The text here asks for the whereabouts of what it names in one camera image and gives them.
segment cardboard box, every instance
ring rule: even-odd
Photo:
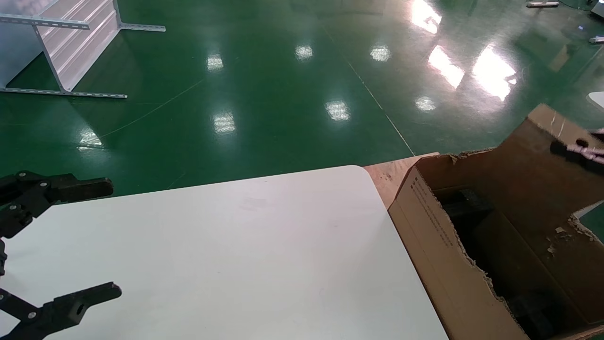
[[[604,177],[550,152],[577,139],[604,148],[542,104],[499,147],[423,158],[406,174],[388,211],[451,340],[604,333],[604,245],[571,217],[604,199]],[[462,232],[472,244],[439,202],[464,188],[493,208]]]

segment metal frame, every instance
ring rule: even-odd
[[[0,13],[0,22],[8,22],[9,24],[23,24],[23,25],[32,25],[32,26],[74,28],[76,30],[90,30],[90,26],[88,26],[88,23],[86,21],[41,18],[39,16],[13,15],[13,14]]]
[[[113,0],[113,6],[115,9],[118,33],[121,30],[136,30],[136,31],[154,31],[154,32],[165,32],[165,26],[159,25],[140,25],[140,24],[126,24],[121,20],[120,8],[117,4],[117,0]],[[80,92],[80,91],[68,91],[63,86],[59,79],[56,69],[53,67],[51,55],[48,52],[42,37],[40,35],[37,26],[43,27],[56,27],[56,28],[71,28],[75,30],[90,30],[89,23],[86,21],[77,20],[64,20],[54,18],[42,18],[38,16],[24,16],[24,15],[9,15],[0,13],[0,22],[6,22],[9,24],[22,24],[31,25],[38,38],[39,43],[42,45],[42,51],[46,56],[48,63],[51,66],[53,75],[57,84],[59,84],[60,90],[38,90],[28,88],[9,88],[0,87],[0,92],[12,92],[12,93],[30,93],[30,94],[52,94],[56,96],[76,96],[76,97],[96,97],[96,98],[114,98],[114,99],[125,99],[128,98],[125,94],[117,93],[95,93],[95,92]]]

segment green floor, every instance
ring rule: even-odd
[[[496,146],[539,103],[604,113],[604,20],[522,0],[122,0],[77,90],[0,94],[0,173],[109,177],[117,195]],[[43,57],[13,87],[57,88]],[[587,218],[604,225],[604,211]]]

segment white tabletop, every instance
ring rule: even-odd
[[[49,340],[447,339],[357,166],[64,204],[6,244],[0,286],[37,306],[123,290]]]
[[[587,95],[587,101],[592,103],[600,111],[604,111],[604,91],[589,93]]]

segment metal bracket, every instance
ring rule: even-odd
[[[49,19],[26,15],[13,15],[0,13],[0,22],[8,22],[9,24],[36,25],[46,27],[73,28],[76,30],[90,30],[90,26],[86,21],[80,20],[63,20]]]
[[[118,28],[120,30],[165,32],[165,26],[159,25],[124,24],[122,22]]]
[[[54,94],[56,96],[74,96],[74,97],[102,97],[102,98],[115,98],[115,99],[126,99],[128,98],[125,94],[117,93],[95,93],[95,92],[79,92],[79,91],[56,91],[56,90],[34,90],[29,88],[10,88],[0,87],[0,92],[17,92],[17,93],[31,93],[31,94]]]

